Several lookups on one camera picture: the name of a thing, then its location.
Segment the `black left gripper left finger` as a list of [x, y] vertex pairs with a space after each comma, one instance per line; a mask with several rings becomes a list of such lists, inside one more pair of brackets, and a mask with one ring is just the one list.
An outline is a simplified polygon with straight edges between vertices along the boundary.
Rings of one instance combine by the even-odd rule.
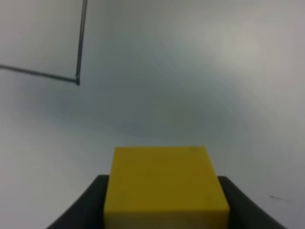
[[109, 176], [98, 175], [85, 192], [48, 228], [103, 229], [103, 208]]

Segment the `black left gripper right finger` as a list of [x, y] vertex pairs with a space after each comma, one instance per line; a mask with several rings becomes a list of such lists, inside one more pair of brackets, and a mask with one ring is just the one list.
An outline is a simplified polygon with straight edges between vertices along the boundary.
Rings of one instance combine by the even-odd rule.
[[228, 177], [218, 180], [230, 207], [230, 229], [285, 229], [285, 227], [257, 206]]

